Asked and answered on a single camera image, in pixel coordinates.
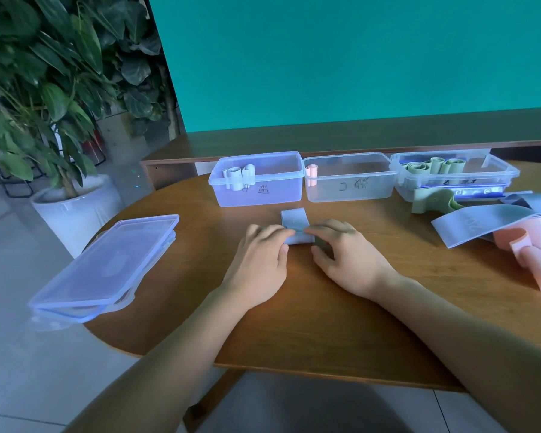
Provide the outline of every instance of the green screen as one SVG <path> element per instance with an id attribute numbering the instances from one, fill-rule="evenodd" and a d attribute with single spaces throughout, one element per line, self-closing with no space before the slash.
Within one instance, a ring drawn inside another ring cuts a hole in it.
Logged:
<path id="1" fill-rule="evenodd" d="M 188 131 L 541 107 L 541 0 L 150 1 Z"/>

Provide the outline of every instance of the person's left hand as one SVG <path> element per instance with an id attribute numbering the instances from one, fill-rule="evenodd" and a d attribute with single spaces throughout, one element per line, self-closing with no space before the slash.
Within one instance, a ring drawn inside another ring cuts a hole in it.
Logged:
<path id="1" fill-rule="evenodd" d="M 287 277 L 289 246 L 284 241 L 294 234 L 294 230 L 281 225 L 250 225 L 221 288 L 231 292 L 247 309 L 272 298 Z"/>

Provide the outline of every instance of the plastic container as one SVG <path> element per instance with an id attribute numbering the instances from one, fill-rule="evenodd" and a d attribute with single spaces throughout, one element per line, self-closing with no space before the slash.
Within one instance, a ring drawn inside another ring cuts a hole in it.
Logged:
<path id="1" fill-rule="evenodd" d="M 254 176 L 235 172 L 249 164 L 254 166 Z M 233 170 L 238 177 L 225 178 L 223 170 Z M 261 153 L 219 159 L 208 183 L 221 207 L 281 204 L 301 200 L 303 175 L 299 152 Z"/>
<path id="2" fill-rule="evenodd" d="M 413 202 L 415 188 L 444 187 L 454 191 L 457 200 L 503 196 L 519 170 L 491 155 L 491 149 L 443 150 L 394 153 L 390 168 L 397 172 L 395 188 L 407 202 Z M 431 158 L 462 159 L 462 173 L 414 174 L 405 169 L 409 163 L 424 163 Z"/>
<path id="3" fill-rule="evenodd" d="M 380 152 L 313 156 L 304 166 L 317 165 L 317 177 L 305 176 L 305 191 L 310 202 L 336 202 L 389 197 L 397 171 Z"/>
<path id="4" fill-rule="evenodd" d="M 55 276 L 29 306 L 53 320 L 86 322 L 132 302 L 142 277 L 176 238 L 178 215 L 121 220 Z"/>

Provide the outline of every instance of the gray floor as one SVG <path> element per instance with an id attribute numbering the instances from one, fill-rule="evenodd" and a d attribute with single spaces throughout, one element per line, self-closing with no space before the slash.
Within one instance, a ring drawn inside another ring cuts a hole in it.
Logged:
<path id="1" fill-rule="evenodd" d="M 165 141 L 164 128 L 156 127 L 145 149 L 120 152 L 119 163 L 99 167 L 126 204 L 150 192 L 138 159 Z M 29 201 L 0 189 L 0 433 L 61 431 L 136 361 L 80 325 L 46 333 L 28 326 L 28 300 L 70 261 Z M 213 369 L 210 381 L 219 374 Z M 200 431 L 503 432 L 465 394 L 255 372 L 245 374 Z"/>

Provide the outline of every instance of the person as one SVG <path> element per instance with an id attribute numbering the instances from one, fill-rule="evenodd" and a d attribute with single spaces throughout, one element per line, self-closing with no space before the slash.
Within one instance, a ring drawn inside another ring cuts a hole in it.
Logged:
<path id="1" fill-rule="evenodd" d="M 541 432 L 541 348 L 465 313 L 398 274 L 352 225 L 305 230 L 332 247 L 314 261 L 343 289 L 376 302 L 411 329 L 509 432 Z M 287 277 L 295 231 L 250 225 L 219 287 L 157 347 L 92 401 L 66 433 L 173 432 L 224 341 Z"/>

